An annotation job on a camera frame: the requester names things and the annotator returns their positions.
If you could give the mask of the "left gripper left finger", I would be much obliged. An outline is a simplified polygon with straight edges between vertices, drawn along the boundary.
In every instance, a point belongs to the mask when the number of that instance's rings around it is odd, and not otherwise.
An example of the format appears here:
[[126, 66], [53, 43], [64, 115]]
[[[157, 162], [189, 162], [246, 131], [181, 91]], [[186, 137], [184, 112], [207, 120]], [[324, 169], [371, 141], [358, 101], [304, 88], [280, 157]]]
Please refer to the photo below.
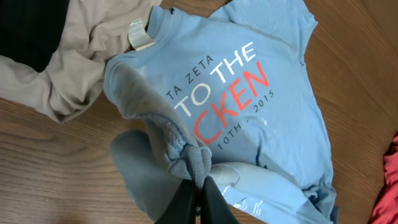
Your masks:
[[155, 224], [195, 224], [196, 187], [190, 180], [183, 180], [165, 212]]

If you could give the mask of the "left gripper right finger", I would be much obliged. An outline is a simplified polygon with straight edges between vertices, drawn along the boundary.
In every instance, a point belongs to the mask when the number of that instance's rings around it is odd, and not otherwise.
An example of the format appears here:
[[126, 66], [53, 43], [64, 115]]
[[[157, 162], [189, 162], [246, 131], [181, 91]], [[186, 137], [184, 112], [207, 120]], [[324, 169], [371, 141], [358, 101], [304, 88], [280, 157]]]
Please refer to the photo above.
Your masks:
[[212, 177], [205, 179], [201, 196], [201, 224], [239, 224]]

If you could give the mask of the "light blue t-shirt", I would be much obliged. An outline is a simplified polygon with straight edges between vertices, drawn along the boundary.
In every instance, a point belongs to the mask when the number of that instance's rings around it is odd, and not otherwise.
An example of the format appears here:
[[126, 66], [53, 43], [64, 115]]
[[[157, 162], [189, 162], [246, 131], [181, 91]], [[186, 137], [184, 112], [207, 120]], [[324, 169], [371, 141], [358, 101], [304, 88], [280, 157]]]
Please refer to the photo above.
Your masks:
[[112, 143], [151, 220], [182, 180], [212, 177], [228, 205], [265, 223], [336, 223], [331, 146], [308, 79], [303, 0], [231, 1], [208, 17], [152, 8], [142, 50], [117, 55], [104, 92], [128, 131]]

